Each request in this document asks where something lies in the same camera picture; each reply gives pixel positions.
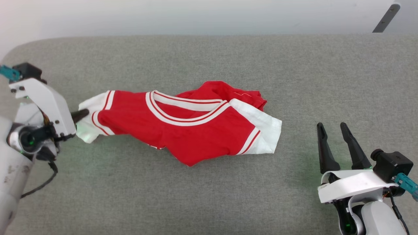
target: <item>white sleeve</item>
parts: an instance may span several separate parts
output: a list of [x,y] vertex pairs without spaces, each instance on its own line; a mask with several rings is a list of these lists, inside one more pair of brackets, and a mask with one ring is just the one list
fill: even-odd
[[279,141],[282,121],[241,100],[232,99],[229,104],[260,130],[248,150],[241,154],[274,153]]
[[99,135],[114,135],[110,128],[101,125],[98,120],[98,114],[101,110],[111,108],[114,94],[115,91],[107,91],[79,104],[79,110],[89,110],[89,114],[76,124],[76,135],[84,142],[91,143]]

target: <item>robotic arm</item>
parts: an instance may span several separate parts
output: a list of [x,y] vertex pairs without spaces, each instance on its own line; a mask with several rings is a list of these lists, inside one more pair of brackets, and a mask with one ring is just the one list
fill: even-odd
[[[0,117],[0,234],[4,234],[16,215],[19,200],[43,188],[58,173],[54,160],[60,142],[75,136],[75,123],[88,110],[70,113],[65,99],[41,79],[42,71],[31,64],[12,69],[0,66],[0,74],[9,79],[16,98],[33,101],[20,104],[14,122]],[[54,174],[22,195],[35,159],[49,161]]]
[[[385,153],[380,149],[371,154],[372,165],[345,123],[341,132],[348,144],[353,162],[351,170],[340,170],[327,143],[322,123],[317,125],[320,170],[323,174],[318,195],[321,203],[333,204],[339,216],[342,235],[409,234],[393,197],[405,191],[418,199],[418,185],[407,177],[413,163],[399,152]],[[392,208],[383,203],[390,197]]]

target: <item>red jersey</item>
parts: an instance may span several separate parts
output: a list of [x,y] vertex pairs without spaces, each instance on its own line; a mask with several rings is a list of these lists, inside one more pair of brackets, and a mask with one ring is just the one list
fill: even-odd
[[99,94],[79,105],[90,114],[77,123],[77,136],[91,143],[98,135],[130,134],[154,148],[167,148],[188,166],[222,155],[274,153],[281,121],[257,109],[265,104],[261,96],[213,88],[180,94],[195,99],[158,91]]

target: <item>gray cushion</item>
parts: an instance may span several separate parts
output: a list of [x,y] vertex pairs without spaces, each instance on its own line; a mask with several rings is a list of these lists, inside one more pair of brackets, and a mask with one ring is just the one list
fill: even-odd
[[[222,80],[260,90],[265,112],[283,121],[275,154],[225,156],[187,167],[168,151],[130,136],[62,144],[59,174],[23,199],[7,234],[338,234],[331,205],[319,202],[316,124],[350,169],[339,128],[348,124],[364,152],[400,151],[418,162],[417,36],[127,36],[61,38],[12,50],[71,110],[108,89],[166,94]],[[1,80],[0,113],[17,100]],[[51,174],[34,166],[26,190]],[[418,181],[418,170],[410,176]],[[411,234],[418,204],[395,199]]]

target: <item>red stripe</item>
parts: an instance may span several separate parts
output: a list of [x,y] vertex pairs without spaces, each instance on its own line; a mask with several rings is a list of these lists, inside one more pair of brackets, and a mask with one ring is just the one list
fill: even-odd
[[206,119],[206,118],[208,118],[208,117],[210,117],[210,116],[212,116],[214,113],[216,113],[216,111],[218,111],[222,106],[224,106],[225,104],[226,104],[226,102],[225,103],[223,103],[221,106],[219,106],[215,111],[213,111],[209,116],[207,116],[207,117],[204,117],[204,118],[201,118],[201,119],[197,119],[197,120],[188,120],[188,121],[179,121],[179,120],[175,120],[175,119],[171,119],[171,118],[169,118],[169,117],[167,117],[167,116],[165,116],[163,113],[161,113],[157,108],[156,108],[156,106],[155,106],[155,104],[154,104],[154,100],[152,99],[152,97],[151,97],[151,92],[150,92],[150,100],[151,100],[151,104],[152,104],[152,106],[154,107],[154,109],[159,113],[159,114],[161,114],[163,117],[165,117],[165,118],[167,118],[168,120],[171,120],[171,121],[174,121],[174,122],[180,122],[180,123],[192,123],[192,122],[197,122],[197,121],[201,121],[201,120],[204,120],[204,119]]
[[99,128],[99,129],[101,129],[106,135],[109,135],[103,128],[101,128],[100,126],[98,126],[98,125],[96,125],[96,123],[94,122],[94,114],[96,113],[96,112],[94,112],[93,113],[93,115],[92,115],[92,122],[93,122],[93,124],[97,127],[97,128]]
[[254,138],[252,138],[252,141],[250,142],[250,144],[248,145],[248,147],[245,149],[245,151],[242,154],[248,151],[248,149],[251,147],[252,143],[254,142],[255,138],[258,136],[258,134],[260,134],[260,131],[258,131],[257,134],[255,134]]
[[107,102],[109,101],[109,96],[110,96],[110,93],[111,92],[112,91],[109,91],[109,93],[107,94],[106,103],[104,104],[104,107],[102,109],[105,109],[106,108],[106,105],[107,105]]
[[221,101],[191,101],[191,100],[181,100],[181,99],[176,99],[176,98],[173,98],[173,97],[168,97],[168,96],[165,96],[165,95],[163,95],[163,94],[160,94],[160,93],[158,93],[158,92],[155,92],[157,95],[160,95],[160,96],[162,96],[162,97],[164,97],[164,98],[167,98],[167,99],[171,99],[171,100],[176,100],[176,101],[182,101],[182,102],[188,102],[188,103],[193,103],[193,104],[217,104],[217,103],[220,103]]

